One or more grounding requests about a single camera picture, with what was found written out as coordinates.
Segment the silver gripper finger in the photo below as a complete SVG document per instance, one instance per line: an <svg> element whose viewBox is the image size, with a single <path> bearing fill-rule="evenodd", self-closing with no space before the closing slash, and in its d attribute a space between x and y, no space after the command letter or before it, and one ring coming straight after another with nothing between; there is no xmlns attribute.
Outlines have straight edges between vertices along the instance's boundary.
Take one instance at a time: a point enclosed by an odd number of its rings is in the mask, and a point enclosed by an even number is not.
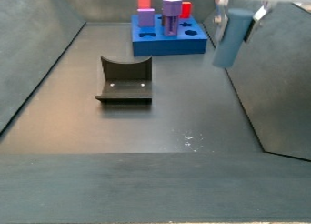
<svg viewBox="0 0 311 224"><path fill-rule="evenodd" d="M228 0L215 0L216 15L214 17L214 23L218 25L216 33L215 33L215 40L218 43L220 43L223 40L226 26L228 23L227 5L228 5Z"/></svg>
<svg viewBox="0 0 311 224"><path fill-rule="evenodd" d="M259 10L256 11L256 13L252 16L248 32L244 36L246 43L250 42L251 36L252 36L256 28L259 27L262 20L264 19L264 16L268 14L268 12L270 12L268 2L264 1L262 7L259 8Z"/></svg>

